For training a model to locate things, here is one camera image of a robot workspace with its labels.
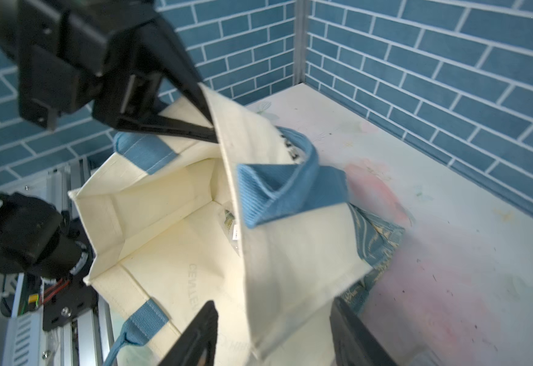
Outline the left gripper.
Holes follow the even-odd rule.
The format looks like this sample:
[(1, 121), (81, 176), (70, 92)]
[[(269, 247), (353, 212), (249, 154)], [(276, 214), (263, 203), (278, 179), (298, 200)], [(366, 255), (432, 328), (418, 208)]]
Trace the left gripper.
[[(92, 104), (117, 131), (218, 143), (202, 77), (152, 1), (18, 1), (16, 25), (23, 119), (52, 131)], [(159, 114), (162, 75), (211, 127)]]

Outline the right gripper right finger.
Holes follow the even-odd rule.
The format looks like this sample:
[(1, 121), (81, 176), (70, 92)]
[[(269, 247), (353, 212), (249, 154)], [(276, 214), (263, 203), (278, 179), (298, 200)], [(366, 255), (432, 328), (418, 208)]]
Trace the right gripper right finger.
[(330, 327), (337, 366), (397, 366), (341, 297), (333, 299)]

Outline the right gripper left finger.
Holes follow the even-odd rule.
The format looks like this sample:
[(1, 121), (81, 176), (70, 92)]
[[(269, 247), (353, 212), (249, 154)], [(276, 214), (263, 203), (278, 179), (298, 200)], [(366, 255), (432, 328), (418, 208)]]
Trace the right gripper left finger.
[(207, 301), (159, 366), (213, 366), (218, 342), (218, 312)]

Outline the cream canvas tote bag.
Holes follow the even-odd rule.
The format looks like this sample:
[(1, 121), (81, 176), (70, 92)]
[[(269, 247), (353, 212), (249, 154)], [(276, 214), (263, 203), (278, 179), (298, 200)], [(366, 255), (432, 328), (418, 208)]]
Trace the cream canvas tote bag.
[(70, 192), (95, 260), (86, 283), (163, 357), (203, 305), (218, 312), (218, 365), (329, 365), (330, 309), (360, 310), (404, 229), (350, 202), (347, 175), (304, 135), (202, 87), (210, 114), (163, 111), (214, 143), (117, 133)]

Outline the compass case inside bag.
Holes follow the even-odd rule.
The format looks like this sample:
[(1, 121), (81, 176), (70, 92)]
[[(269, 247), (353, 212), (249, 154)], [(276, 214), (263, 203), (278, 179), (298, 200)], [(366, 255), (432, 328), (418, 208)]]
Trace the compass case inside bag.
[(236, 216), (234, 216), (234, 213), (227, 207), (221, 207), (218, 210), (218, 222), (221, 225), (229, 244), (231, 244), (233, 250), (240, 255), (240, 233)]

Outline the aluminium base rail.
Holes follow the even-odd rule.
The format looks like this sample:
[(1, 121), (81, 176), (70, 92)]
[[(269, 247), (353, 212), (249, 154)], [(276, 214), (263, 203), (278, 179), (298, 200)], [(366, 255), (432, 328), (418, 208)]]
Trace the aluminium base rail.
[(2, 192), (35, 196), (63, 215), (63, 231), (88, 258), (77, 274), (43, 280), (20, 273), (5, 336), (4, 365), (101, 365), (114, 342), (109, 305), (83, 282), (95, 255), (67, 193), (91, 176), (88, 159), (7, 184)]

